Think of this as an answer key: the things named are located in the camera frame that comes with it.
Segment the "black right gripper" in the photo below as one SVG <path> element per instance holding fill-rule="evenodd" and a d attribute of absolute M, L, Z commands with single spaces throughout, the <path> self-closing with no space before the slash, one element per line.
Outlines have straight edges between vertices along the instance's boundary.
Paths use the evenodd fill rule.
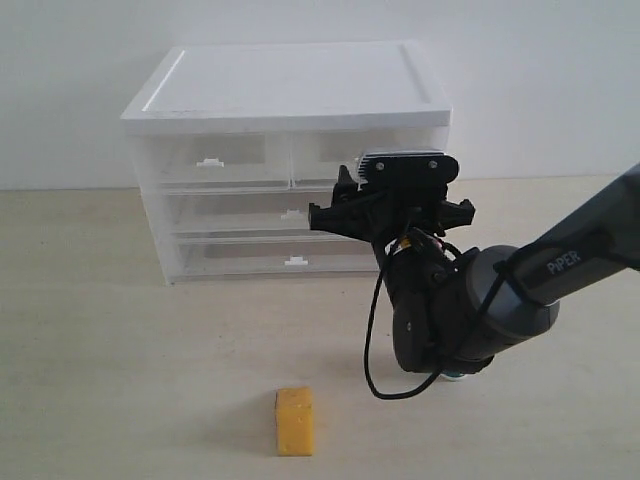
<path fill-rule="evenodd" d="M 337 234 L 371 245 L 388 242 L 405 228 L 420 227 L 439 236 L 468 226 L 475 216 L 470 200 L 447 200 L 448 185 L 426 188 L 377 189 L 361 185 L 347 166 L 339 167 L 331 204 L 311 203 L 309 229 Z"/>

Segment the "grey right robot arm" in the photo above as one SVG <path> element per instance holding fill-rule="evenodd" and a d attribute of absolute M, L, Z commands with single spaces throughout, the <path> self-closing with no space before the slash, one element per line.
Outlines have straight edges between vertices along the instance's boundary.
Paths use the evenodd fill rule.
<path fill-rule="evenodd" d="M 378 288 L 393 308 L 400 367 L 474 374 L 494 356 L 547 332 L 562 298 L 639 266 L 639 171 L 612 181 L 532 243 L 459 251 L 448 230 L 471 224 L 451 203 L 458 162 L 442 153 L 374 154 L 339 170 L 310 228 L 370 244 Z"/>

